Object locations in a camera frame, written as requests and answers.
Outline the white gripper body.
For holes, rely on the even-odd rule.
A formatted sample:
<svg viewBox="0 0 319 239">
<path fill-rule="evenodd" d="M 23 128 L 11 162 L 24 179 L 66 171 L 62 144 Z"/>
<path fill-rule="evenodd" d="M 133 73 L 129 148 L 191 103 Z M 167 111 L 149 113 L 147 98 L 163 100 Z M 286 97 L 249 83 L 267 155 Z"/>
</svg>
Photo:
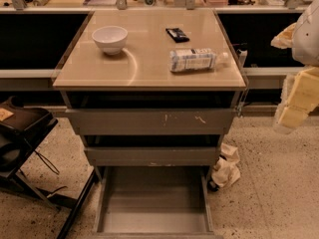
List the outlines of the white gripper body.
<svg viewBox="0 0 319 239">
<path fill-rule="evenodd" d="M 319 66 L 319 0 L 314 0 L 296 22 L 292 57 L 304 65 Z"/>
</svg>

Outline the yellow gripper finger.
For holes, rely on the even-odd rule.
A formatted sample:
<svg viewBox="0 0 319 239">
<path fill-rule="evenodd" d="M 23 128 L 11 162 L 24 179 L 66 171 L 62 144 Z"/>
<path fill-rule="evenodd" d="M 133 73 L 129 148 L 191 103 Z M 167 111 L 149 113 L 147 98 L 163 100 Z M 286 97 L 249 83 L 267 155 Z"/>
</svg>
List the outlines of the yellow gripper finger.
<svg viewBox="0 0 319 239">
<path fill-rule="evenodd" d="M 296 24 L 293 23 L 286 27 L 284 30 L 282 30 L 277 36 L 275 36 L 271 40 L 270 45 L 278 49 L 291 48 L 293 44 L 292 38 L 295 26 Z"/>
<path fill-rule="evenodd" d="M 306 67 L 297 74 L 289 74 L 283 82 L 273 128 L 289 134 L 301 126 L 309 114 L 319 106 L 319 68 Z"/>
</svg>

